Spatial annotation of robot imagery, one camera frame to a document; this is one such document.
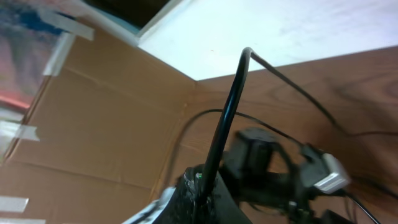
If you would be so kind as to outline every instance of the black wire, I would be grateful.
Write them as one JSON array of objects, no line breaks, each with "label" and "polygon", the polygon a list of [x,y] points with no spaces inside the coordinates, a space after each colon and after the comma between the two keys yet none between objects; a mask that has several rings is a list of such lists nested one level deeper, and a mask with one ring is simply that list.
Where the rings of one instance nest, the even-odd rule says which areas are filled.
[{"label": "black wire", "polygon": [[375,180],[366,178],[366,177],[358,177],[358,176],[352,176],[354,180],[357,180],[358,182],[361,182],[363,184],[367,184],[370,187],[373,187],[377,190],[379,190],[382,193],[385,193],[388,196],[391,196],[392,198],[398,200],[398,194],[393,192],[391,189],[386,187],[385,185],[382,185],[380,183],[377,183]]},{"label": "black wire", "polygon": [[250,54],[252,50],[245,48],[242,51],[238,62],[235,78],[226,99],[223,112],[218,120],[213,140],[211,141],[209,153],[207,154],[205,166],[202,172],[202,178],[199,181],[199,189],[195,196],[195,201],[202,206],[207,201],[207,196],[214,189],[214,182],[217,176],[217,170],[223,158],[223,151],[229,130],[238,109],[239,101],[243,92],[244,83],[249,71]]},{"label": "black wire", "polygon": [[252,203],[248,203],[248,204],[249,204],[249,206],[250,206],[251,208],[253,208],[253,209],[254,209],[255,211],[257,211],[257,212],[261,212],[261,213],[263,213],[263,214],[272,215],[272,216],[280,215],[280,212],[278,212],[278,211],[276,211],[276,212],[274,212],[274,213],[265,212],[265,211],[263,211],[263,210],[257,208],[257,207],[256,207],[255,205],[253,205]]},{"label": "black wire", "polygon": [[349,193],[349,192],[346,192],[346,195],[347,195],[347,197],[349,197],[353,202],[355,202],[355,204],[356,204],[360,209],[362,209],[362,211],[363,211],[365,214],[367,214],[368,217],[369,217],[375,224],[381,224],[381,223],[379,222],[379,220],[377,220],[377,218],[374,217],[374,216],[372,215],[372,213],[369,212],[369,210],[367,210],[367,209],[365,208],[365,206],[364,206],[353,194],[351,194],[351,193]]},{"label": "black wire", "polygon": [[270,71],[272,74],[276,75],[278,78],[286,82],[288,85],[293,87],[295,90],[297,90],[299,93],[301,93],[306,99],[308,99],[315,107],[318,108],[329,120],[329,122],[339,131],[341,131],[343,134],[351,137],[357,137],[357,136],[366,136],[366,135],[387,135],[387,136],[398,136],[398,132],[389,132],[389,131],[365,131],[361,133],[350,133],[345,128],[343,128],[329,113],[329,111],[321,104],[319,103],[313,96],[311,96],[309,93],[307,93],[305,90],[303,90],[301,87],[299,87],[296,83],[292,82],[290,79],[288,79],[285,75],[280,73],[276,68],[274,68],[272,65],[270,65],[268,62],[266,62],[263,58],[258,56],[255,52],[252,52],[251,57],[264,66],[268,71]]},{"label": "black wire", "polygon": [[[180,143],[181,143],[183,137],[185,136],[185,133],[188,131],[189,127],[193,124],[193,122],[195,122],[198,118],[200,118],[201,116],[203,116],[205,114],[214,113],[214,112],[220,113],[222,111],[223,111],[223,109],[209,109],[209,110],[202,111],[202,112],[196,114],[195,116],[191,117],[184,124],[180,134],[178,135],[178,137],[177,137],[177,139],[175,141],[174,148],[172,150],[172,154],[170,155],[170,162],[169,162],[169,166],[167,168],[167,173],[166,173],[166,176],[165,176],[165,180],[169,180],[171,178],[171,176],[172,176],[172,170],[173,170],[173,167],[174,167],[174,164],[175,164],[175,158],[177,157],[177,153],[178,153],[178,149],[180,147]],[[278,130],[277,128],[272,127],[271,125],[261,121],[260,119],[257,119],[255,117],[252,117],[252,116],[248,115],[248,114],[244,114],[244,113],[240,113],[240,112],[236,112],[235,115],[241,116],[241,117],[246,118],[246,119],[250,119],[251,121],[253,121],[253,122],[257,123],[257,124],[260,124],[260,125],[268,128],[268,129],[270,129],[271,131],[273,131],[273,132],[275,132],[277,134],[280,134],[281,136],[291,140],[292,142],[296,143],[297,145],[303,146],[303,144],[300,141],[298,141],[297,139],[295,139],[292,136],[289,136],[288,134]]]}]

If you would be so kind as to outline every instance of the white ceiling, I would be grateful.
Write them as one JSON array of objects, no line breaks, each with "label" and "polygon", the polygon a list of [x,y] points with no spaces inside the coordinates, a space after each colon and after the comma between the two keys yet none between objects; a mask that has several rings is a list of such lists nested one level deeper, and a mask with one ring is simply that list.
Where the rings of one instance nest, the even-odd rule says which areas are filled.
[{"label": "white ceiling", "polygon": [[[139,44],[195,80],[398,45],[398,0],[193,0]],[[251,61],[250,70],[261,69]]]}]

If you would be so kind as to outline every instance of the wooden surface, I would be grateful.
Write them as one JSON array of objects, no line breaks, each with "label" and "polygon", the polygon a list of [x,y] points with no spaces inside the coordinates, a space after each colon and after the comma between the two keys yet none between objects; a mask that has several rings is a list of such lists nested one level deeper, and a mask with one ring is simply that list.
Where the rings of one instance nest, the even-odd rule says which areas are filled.
[{"label": "wooden surface", "polygon": [[[398,132],[397,59],[398,47],[394,47],[289,65],[279,70],[323,103],[350,132]],[[203,110],[222,108],[233,78],[198,82],[185,110],[185,120]],[[398,192],[398,137],[342,135],[308,100],[265,70],[249,73],[238,111],[332,153],[351,175],[370,177]],[[181,143],[172,180],[186,167],[204,163],[219,117],[219,113],[208,114],[191,127]],[[235,118],[231,133],[250,126],[256,125]],[[292,143],[282,138],[280,141],[294,162],[302,160]],[[285,171],[283,162],[275,158],[272,170]],[[350,190],[382,223],[398,223],[396,200],[357,182],[351,184]],[[340,198],[315,202],[315,210],[326,208],[345,215]],[[270,217],[247,206],[243,210],[254,223],[286,223],[283,217]],[[359,223],[371,223],[359,209],[358,215]]]}]

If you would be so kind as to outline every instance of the cardboard panel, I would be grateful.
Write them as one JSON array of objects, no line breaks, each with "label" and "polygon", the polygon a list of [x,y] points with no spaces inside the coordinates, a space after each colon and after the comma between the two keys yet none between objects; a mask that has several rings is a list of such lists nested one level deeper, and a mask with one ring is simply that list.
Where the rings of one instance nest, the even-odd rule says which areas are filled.
[{"label": "cardboard panel", "polygon": [[0,195],[29,198],[23,213],[2,218],[44,219],[46,224],[122,223],[147,205],[150,190],[26,164],[0,169]]},{"label": "cardboard panel", "polygon": [[173,113],[181,113],[195,86],[184,74],[100,29],[93,42],[76,40],[65,67]]},{"label": "cardboard panel", "polygon": [[176,114],[64,69],[28,123],[40,141],[19,141],[9,161],[150,189],[177,121]]}]

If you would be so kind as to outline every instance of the masking tape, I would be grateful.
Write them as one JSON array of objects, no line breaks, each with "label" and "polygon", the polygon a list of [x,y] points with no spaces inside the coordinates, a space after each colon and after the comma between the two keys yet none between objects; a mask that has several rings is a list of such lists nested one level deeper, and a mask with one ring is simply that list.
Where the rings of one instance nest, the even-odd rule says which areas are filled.
[{"label": "masking tape", "polygon": [[0,136],[39,141],[36,135],[37,127],[21,125],[8,121],[0,121]]},{"label": "masking tape", "polygon": [[88,40],[94,39],[94,29],[80,24],[73,19],[69,19],[46,9],[39,9],[38,13],[43,22],[71,32],[72,34],[79,35],[80,37],[86,38]]},{"label": "masking tape", "polygon": [[145,213],[151,211],[155,206],[158,206],[156,211],[154,211],[152,214],[150,214],[147,219],[140,222],[140,224],[153,223],[153,221],[156,220],[156,218],[163,212],[163,209],[167,206],[167,204],[169,204],[169,201],[172,198],[174,192],[175,192],[175,187],[167,187],[163,191],[162,196],[160,196],[160,199],[154,200],[151,204],[146,206],[146,208],[142,209],[139,213],[133,215],[131,218],[124,221],[122,224],[134,223],[140,217],[142,217]]},{"label": "masking tape", "polygon": [[63,32],[51,54],[51,57],[45,65],[43,75],[57,76],[65,63],[70,49],[75,41],[75,35]]},{"label": "masking tape", "polygon": [[29,198],[0,196],[0,212],[24,212]]},{"label": "masking tape", "polygon": [[0,218],[0,224],[45,224],[45,220]]}]

